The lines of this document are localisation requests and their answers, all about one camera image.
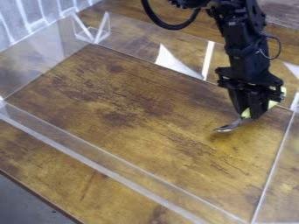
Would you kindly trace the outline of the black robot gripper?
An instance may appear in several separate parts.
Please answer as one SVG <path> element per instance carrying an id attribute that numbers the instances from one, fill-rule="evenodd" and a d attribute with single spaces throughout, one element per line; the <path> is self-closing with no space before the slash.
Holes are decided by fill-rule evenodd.
<path id="1" fill-rule="evenodd" d="M 269 110 L 269 100 L 285 99 L 285 82 L 270 72 L 267 41 L 259 40 L 246 47 L 226 45 L 225 50 L 230 66 L 215 69 L 218 84 L 229 89 L 237 112 L 242 114 L 249 108 L 251 118 L 258 119 Z"/>

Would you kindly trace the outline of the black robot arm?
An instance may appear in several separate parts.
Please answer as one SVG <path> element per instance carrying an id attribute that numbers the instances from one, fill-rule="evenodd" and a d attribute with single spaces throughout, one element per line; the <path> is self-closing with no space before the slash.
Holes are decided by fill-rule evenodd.
<path id="1" fill-rule="evenodd" d="M 229 90 L 238 113 L 249 112 L 258 119 L 270 108 L 271 102 L 281 102 L 286 94 L 283 80 L 270 72 L 269 44 L 273 37 L 265 32 L 266 14 L 258 0 L 169 0 L 171 5 L 191 9 L 189 20 L 170 24 L 171 30 L 181 30 L 206 11 L 214 18 L 226 40 L 226 54 L 230 66 L 219 67 L 219 86 Z"/>

